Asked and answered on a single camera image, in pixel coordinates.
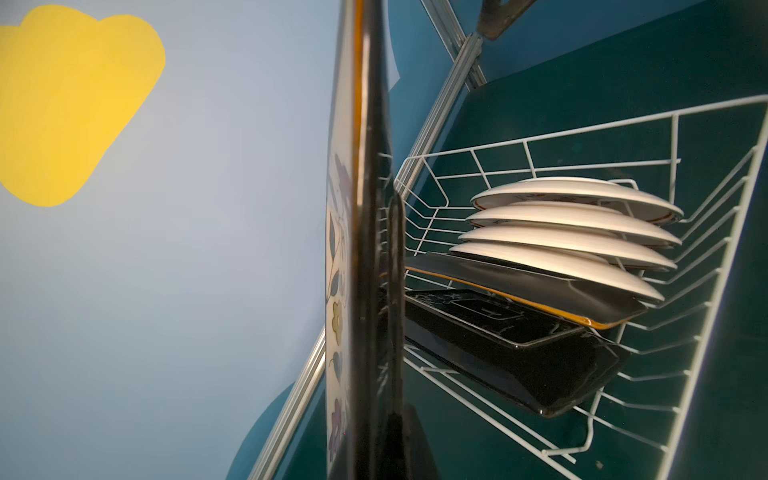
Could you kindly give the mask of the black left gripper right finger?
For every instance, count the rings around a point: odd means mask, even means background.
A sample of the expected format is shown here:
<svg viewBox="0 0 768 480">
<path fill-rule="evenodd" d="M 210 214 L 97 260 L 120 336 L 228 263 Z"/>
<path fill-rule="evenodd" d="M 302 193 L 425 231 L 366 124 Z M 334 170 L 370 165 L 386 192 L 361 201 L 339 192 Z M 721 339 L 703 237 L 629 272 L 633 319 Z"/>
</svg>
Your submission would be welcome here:
<svg viewBox="0 0 768 480">
<path fill-rule="evenodd" d="M 487 40 L 498 39 L 536 0 L 483 0 L 476 32 Z"/>
</svg>

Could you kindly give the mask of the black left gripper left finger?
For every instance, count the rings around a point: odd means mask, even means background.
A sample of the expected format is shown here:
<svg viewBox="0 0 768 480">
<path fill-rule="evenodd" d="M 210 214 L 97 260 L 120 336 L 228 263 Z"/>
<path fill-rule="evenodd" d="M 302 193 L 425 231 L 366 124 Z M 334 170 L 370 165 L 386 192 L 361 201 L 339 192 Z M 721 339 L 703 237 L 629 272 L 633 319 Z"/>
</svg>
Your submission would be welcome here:
<svg viewBox="0 0 768 480">
<path fill-rule="evenodd" d="M 440 479 L 434 455 L 415 407 L 387 419 L 383 445 L 384 479 Z"/>
</svg>

